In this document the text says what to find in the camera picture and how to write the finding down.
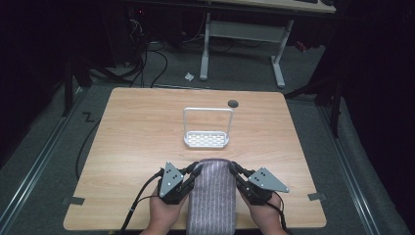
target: black tape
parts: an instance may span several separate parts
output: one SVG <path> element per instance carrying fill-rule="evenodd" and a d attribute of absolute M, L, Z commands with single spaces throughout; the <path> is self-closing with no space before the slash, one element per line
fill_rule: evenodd
<path fill-rule="evenodd" d="M 326 194 L 324 193 L 313 193 L 313 194 L 308 194 L 308 199 L 310 201 L 320 200 L 321 202 L 321 201 L 326 200 L 327 197 L 326 197 Z"/>
<path fill-rule="evenodd" d="M 82 206 L 84 201 L 85 199 L 83 198 L 64 197 L 64 199 L 62 200 L 62 205 L 74 204 L 74 205 Z"/>

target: gray striped cloth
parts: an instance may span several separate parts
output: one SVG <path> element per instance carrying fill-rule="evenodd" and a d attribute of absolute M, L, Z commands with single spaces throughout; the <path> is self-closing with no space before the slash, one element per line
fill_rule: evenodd
<path fill-rule="evenodd" d="M 189 195 L 187 235 L 233 235 L 235 233 L 236 180 L 229 161 L 202 160 L 201 174 Z"/>

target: light wood surface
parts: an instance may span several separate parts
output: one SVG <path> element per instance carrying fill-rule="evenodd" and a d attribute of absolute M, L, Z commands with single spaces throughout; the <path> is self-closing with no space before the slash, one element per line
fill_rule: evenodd
<path fill-rule="evenodd" d="M 317 3 L 306 3 L 295 0 L 209 0 L 211 2 L 239 4 L 266 8 L 286 9 L 293 11 L 314 12 L 314 13 L 335 13 L 334 6 L 327 6 L 320 0 Z"/>
<path fill-rule="evenodd" d="M 183 141 L 183 109 L 228 108 L 236 100 L 228 146 L 222 150 L 188 149 Z M 98 128 L 64 227 L 68 230 L 116 230 L 121 227 L 143 184 L 165 162 L 182 168 L 202 159 L 222 158 L 247 169 L 265 166 L 290 188 L 280 193 L 289 227 L 322 227 L 326 218 L 315 193 L 286 101 L 277 92 L 116 88 Z M 154 191 L 157 180 L 143 196 Z M 187 203 L 174 229 L 185 229 Z M 129 229 L 144 229 L 148 201 L 141 202 Z M 237 193 L 237 228 L 255 228 Z"/>

